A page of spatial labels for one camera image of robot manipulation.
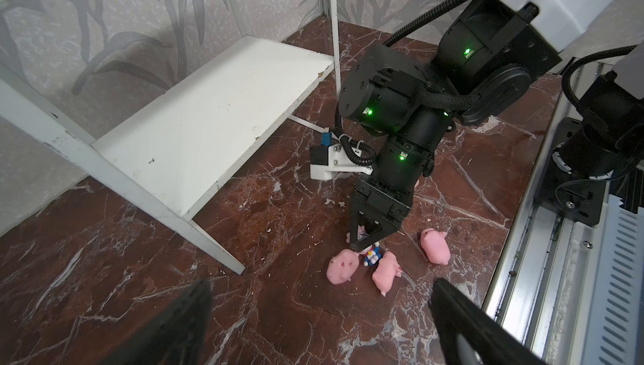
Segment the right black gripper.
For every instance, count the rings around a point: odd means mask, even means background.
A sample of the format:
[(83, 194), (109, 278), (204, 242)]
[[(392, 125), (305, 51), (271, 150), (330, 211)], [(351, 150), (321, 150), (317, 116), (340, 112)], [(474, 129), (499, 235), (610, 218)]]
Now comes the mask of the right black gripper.
[[(363, 251), (399, 231), (413, 202), (414, 191), (401, 192), (374, 177), (360, 176), (354, 187), (349, 216), (351, 249)], [(364, 227), (366, 234), (358, 241), (359, 226)]]

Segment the pink hooded Doraemon figure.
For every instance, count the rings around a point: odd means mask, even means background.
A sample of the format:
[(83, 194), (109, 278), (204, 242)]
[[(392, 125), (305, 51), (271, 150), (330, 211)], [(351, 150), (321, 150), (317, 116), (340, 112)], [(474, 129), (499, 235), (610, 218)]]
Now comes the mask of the pink hooded Doraemon figure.
[(382, 251), (379, 244), (374, 244), (364, 254), (363, 265), (366, 267), (376, 266), (382, 259)]

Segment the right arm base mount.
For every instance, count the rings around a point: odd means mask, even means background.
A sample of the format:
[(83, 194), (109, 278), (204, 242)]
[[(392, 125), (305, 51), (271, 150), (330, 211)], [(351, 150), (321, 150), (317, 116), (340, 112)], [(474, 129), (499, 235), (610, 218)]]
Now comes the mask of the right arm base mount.
[(605, 183), (626, 163), (624, 155), (609, 149), (588, 126), (565, 118), (546, 156), (535, 202), (566, 219), (595, 226), (600, 222)]

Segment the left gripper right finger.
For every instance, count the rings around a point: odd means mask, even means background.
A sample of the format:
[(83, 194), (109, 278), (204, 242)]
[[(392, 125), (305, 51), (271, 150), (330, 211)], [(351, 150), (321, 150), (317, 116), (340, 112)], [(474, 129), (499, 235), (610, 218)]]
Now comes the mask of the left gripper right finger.
[(447, 364), (542, 364), (449, 281), (434, 281), (429, 309)]

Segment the pink pig toy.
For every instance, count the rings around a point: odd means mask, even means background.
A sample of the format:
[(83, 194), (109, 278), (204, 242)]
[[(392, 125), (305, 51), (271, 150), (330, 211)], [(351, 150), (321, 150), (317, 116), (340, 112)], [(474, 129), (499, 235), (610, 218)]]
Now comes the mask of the pink pig toy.
[[(352, 233), (347, 233), (346, 234), (346, 242), (347, 242), (347, 244), (350, 244), (350, 242), (351, 242), (351, 235), (352, 235)], [(362, 241), (362, 239), (365, 239), (365, 237), (367, 235), (365, 227), (360, 225), (358, 227), (358, 229), (357, 229), (356, 235), (357, 235), (357, 240), (358, 241)]]
[(397, 257), (391, 251), (387, 251), (378, 261), (377, 269), (372, 274), (372, 281), (381, 296), (386, 296), (392, 289), (393, 282), (396, 278), (402, 277), (402, 268), (397, 261)]
[(344, 284), (351, 280), (359, 265), (360, 255), (351, 249), (343, 249), (331, 258), (326, 277), (334, 286)]
[(421, 247), (432, 264), (449, 264), (451, 253), (445, 240), (446, 235), (446, 232), (439, 232), (435, 229), (425, 229), (420, 235)]

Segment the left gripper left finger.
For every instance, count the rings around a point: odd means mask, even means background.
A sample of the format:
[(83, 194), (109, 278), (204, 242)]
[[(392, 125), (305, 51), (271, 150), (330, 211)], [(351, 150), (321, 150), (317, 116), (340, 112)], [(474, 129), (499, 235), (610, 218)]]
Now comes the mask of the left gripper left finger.
[(110, 353), (103, 364), (196, 364), (211, 315), (211, 287), (196, 281)]

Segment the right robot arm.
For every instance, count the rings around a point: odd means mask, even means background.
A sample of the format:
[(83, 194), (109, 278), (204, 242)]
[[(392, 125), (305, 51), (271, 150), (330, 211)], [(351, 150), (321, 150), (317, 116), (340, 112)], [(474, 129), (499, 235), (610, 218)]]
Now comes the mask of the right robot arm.
[[(420, 177), (456, 125), (479, 125), (518, 101), (614, 0), (447, 0), (370, 48), (347, 73), (335, 120), (377, 136), (380, 151), (335, 128), (349, 160), (372, 173), (352, 197), (350, 239), (360, 252), (399, 231)], [(580, 58), (562, 75), (580, 120), (557, 128), (536, 200), (589, 226), (605, 184), (643, 158), (643, 48)]]

